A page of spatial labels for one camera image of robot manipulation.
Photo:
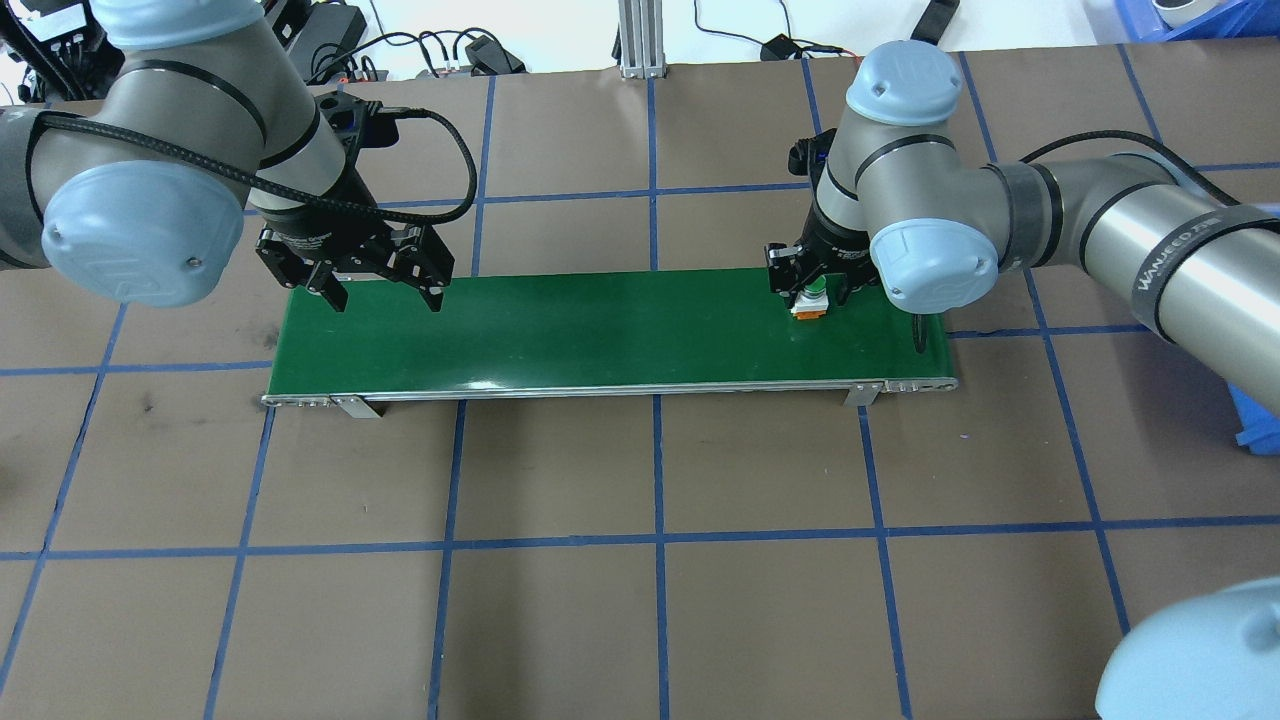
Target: metal bracket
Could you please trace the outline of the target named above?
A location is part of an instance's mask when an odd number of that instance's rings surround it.
[[[947,392],[956,388],[955,378],[928,378],[911,380],[872,380],[849,388],[845,407],[865,407],[883,393]]]
[[[376,420],[383,416],[381,410],[375,410],[358,395],[335,395],[333,402],[357,420]]]
[[[662,0],[618,0],[623,78],[667,77],[662,51]]]
[[[369,402],[358,395],[320,395],[315,397],[307,396],[288,398],[264,397],[262,405],[266,405],[268,407],[340,407],[347,415],[351,415],[357,420],[376,420],[383,416],[383,413],[385,413],[385,409],[369,405]]]
[[[876,402],[884,383],[858,383],[849,388],[849,397],[845,398],[845,407],[863,407]]]

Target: black cable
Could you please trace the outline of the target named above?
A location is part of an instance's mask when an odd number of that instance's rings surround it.
[[[911,315],[911,343],[915,345],[915,352],[918,355],[924,355],[925,347],[928,347],[929,333],[924,325],[924,315]]]
[[[778,5],[782,5],[782,17],[787,20],[787,37],[791,37],[791,10],[787,10],[787,0],[778,0]]]
[[[1197,170],[1190,163],[1184,160],[1181,155],[1174,152],[1158,140],[1142,135],[1140,132],[1130,132],[1126,129],[1102,129],[1102,131],[1082,132],[1064,137],[1062,140],[1056,140],[1053,142],[1050,142],[1048,145],[1030,152],[1020,161],[1030,163],[1032,160],[1036,160],[1042,155],[1047,155],[1048,152],[1052,152],[1059,147],[1065,147],[1068,145],[1074,145],[1076,142],[1085,142],[1089,140],[1128,140],[1130,142],[1137,142],[1138,145],[1146,145],[1147,147],[1158,152],[1161,158],[1169,160],[1175,168],[1181,170],[1188,178],[1192,179],[1192,182],[1198,184],[1213,200],[1217,200],[1222,205],[1229,205],[1229,206],[1240,204],[1239,200],[1231,197],[1226,191],[1224,191],[1221,187],[1217,187],[1216,184],[1213,184],[1212,181],[1201,174],[1201,172]]]
[[[378,65],[369,55],[360,59],[360,72],[365,76],[366,82],[378,82]]]
[[[262,179],[253,173],[244,172],[236,165],[229,163],[223,163],[221,160],[215,160],[207,155],[201,155],[193,150],[188,150],[180,145],[160,140],[157,137],[151,137],[137,131],[128,128],[122,128],[116,126],[110,126],[105,123],[96,123],[86,118],[54,115],[45,113],[40,115],[40,123],[45,127],[78,132],[83,135],[92,135],[96,137],[105,137],[108,140],[116,140],[120,142],[127,142],[129,145],[136,145],[138,147],[160,152],[161,155],[168,155],[175,160],[182,160],[189,165],[195,165],[204,170],[209,170],[216,176],[221,176],[232,182],[239,184],[247,184],[255,190],[261,190],[262,192],[283,197],[285,200],[293,200],[294,202],[303,202],[317,208],[320,210],[328,210],[330,213],[339,213],[344,215],[353,215],[357,218],[366,218],[371,220],[389,220],[394,223],[407,223],[411,225],[439,225],[443,223],[449,223],[457,220],[471,209],[476,199],[476,186],[479,184],[476,176],[476,163],[475,158],[471,156],[471,150],[467,147],[467,142],[462,138],[462,133],[458,128],[453,126],[444,115],[435,113],[434,110],[425,110],[420,108],[415,109],[396,109],[390,114],[397,118],[421,118],[430,119],[440,123],[444,129],[453,137],[453,141],[458,145],[458,150],[462,151],[462,160],[467,165],[467,195],[462,199],[462,202],[457,208],[435,215],[419,215],[415,213],[399,213],[396,210],[384,210],[381,208],[360,205],[356,202],[347,202],[344,200],[330,200],[328,197],[320,197],[317,195],[311,195],[310,192],[302,192],[301,190],[294,190],[292,187],[285,187],[283,184],[274,183],[271,181]]]
[[[44,78],[46,83],[52,83],[54,90],[64,100],[86,100],[88,97],[79,82],[65,72],[67,68],[60,67],[58,60],[50,58],[49,51],[18,20],[9,0],[0,1],[0,40],[6,41],[13,51],[32,67],[36,76]]]
[[[739,40],[745,40],[748,42],[754,42],[754,44],[759,45],[760,47],[764,47],[764,44],[760,42],[759,40],[754,38],[754,37],[748,37],[745,35],[739,35],[736,32],[728,32],[728,31],[723,31],[723,29],[710,29],[710,28],[703,27],[701,20],[698,19],[698,0],[694,0],[694,27],[696,27],[698,29],[700,29],[700,31],[703,31],[705,33],[709,33],[709,35],[723,35],[724,37],[736,37]]]
[[[384,35],[379,35],[378,37],[370,40],[369,42],[357,45],[355,49],[348,50],[348,51],[343,53],[342,55],[338,55],[328,65],[320,68],[319,70],[312,72],[311,77],[307,78],[307,85],[311,85],[312,82],[319,81],[321,77],[324,77],[333,68],[333,65],[338,64],[339,61],[346,63],[349,58],[355,56],[357,53],[364,53],[365,50],[369,50],[370,47],[372,47],[374,45],[378,45],[379,42],[385,42],[389,38],[396,38],[396,37],[403,37],[403,38],[407,38],[407,40],[410,40],[412,42],[416,42],[419,50],[421,50],[421,53],[422,53],[422,59],[426,61],[426,69],[431,70],[431,77],[440,77],[440,73],[435,72],[435,64],[431,63],[431,54],[428,53],[426,44],[422,42],[422,38],[420,36],[413,35],[413,33],[408,33],[408,32],[388,32],[388,33],[384,33]],[[320,45],[319,47],[315,49],[315,51],[311,54],[312,63],[315,61],[316,55],[320,53],[320,49],[325,47],[326,45],[332,46],[333,44],[332,42],[326,42],[326,44]],[[408,42],[403,42],[401,45],[408,45]]]
[[[378,32],[387,35],[387,28],[383,27],[383,15],[378,12],[378,3],[369,0],[369,6],[374,10],[374,19],[378,22]]]
[[[498,44],[498,47],[502,49],[503,53],[507,51],[507,49],[503,47],[502,41],[498,40],[498,36],[494,35],[494,33],[492,33],[492,32],[489,32],[489,31],[486,31],[483,27],[468,27],[467,29],[447,29],[444,32],[456,32],[456,33],[458,33],[458,36],[453,38],[453,59],[454,60],[458,59],[458,42],[462,42],[463,37],[472,37],[474,33],[477,33],[477,32],[488,35],[494,42]]]

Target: small object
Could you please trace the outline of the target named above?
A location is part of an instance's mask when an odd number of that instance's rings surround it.
[[[1231,400],[1235,401],[1235,410],[1240,415],[1240,423],[1244,425],[1244,430],[1235,436],[1236,445],[1249,448],[1254,455],[1280,455],[1280,418],[1244,395],[1240,388],[1228,387],[1231,391]]]
[[[1171,28],[1180,28],[1196,18],[1217,8],[1222,0],[1151,0],[1160,19]]]
[[[960,0],[932,0],[929,6],[924,9],[924,14],[920,15],[920,20],[915,23],[911,40],[937,45],[942,41],[947,27],[951,26],[951,18],[955,17],[957,9],[960,9]]]
[[[520,58],[507,53],[497,40],[481,36],[466,47],[474,76],[509,76],[527,72]]]
[[[818,279],[806,284],[796,297],[796,304],[791,306],[791,314],[797,320],[817,320],[827,314],[831,301],[827,299],[827,277],[818,275]]]
[[[778,35],[760,46],[762,60],[794,60],[800,53],[800,46],[785,35]]]

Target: white surface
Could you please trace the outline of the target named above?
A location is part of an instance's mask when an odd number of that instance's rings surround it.
[[[462,29],[480,26],[531,72],[600,69],[613,64],[618,24],[616,0],[374,0],[388,31]],[[370,0],[348,0],[365,10],[378,36]],[[785,32],[777,0],[699,0],[705,27],[769,40]],[[928,0],[788,0],[796,37],[847,47],[860,55],[890,40],[909,37]],[[759,59],[754,45],[707,35],[694,27],[692,0],[663,4],[663,45],[668,63],[726,63]],[[961,0],[942,38],[945,50],[1056,47],[1120,42],[1125,38],[1115,0]],[[439,46],[433,59],[443,64]],[[393,79],[425,69],[417,49],[380,45],[369,50]],[[14,90],[22,72],[0,60],[0,82]]]

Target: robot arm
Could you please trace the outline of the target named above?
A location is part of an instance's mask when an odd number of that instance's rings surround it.
[[[101,113],[91,123],[0,114],[0,269],[52,265],[118,301],[186,305],[218,283],[250,201],[268,225],[259,255],[282,286],[342,310],[334,273],[375,272],[439,309],[453,256],[431,225],[470,202],[443,215],[380,211],[355,170],[369,128],[394,142],[397,113],[343,95],[317,102],[253,0],[95,0],[93,12],[127,53]],[[434,113],[398,117],[433,117],[462,145]],[[236,172],[196,169],[196,156]],[[416,223],[393,231],[384,218]]]
[[[769,246],[773,290],[794,299],[844,273],[847,296],[878,275],[893,305],[931,314],[978,300],[1001,272],[1075,264],[1280,410],[1280,220],[1211,201],[1164,158],[964,168],[946,132],[963,85],[924,42],[867,56],[823,167],[808,168],[817,183],[803,238]]]

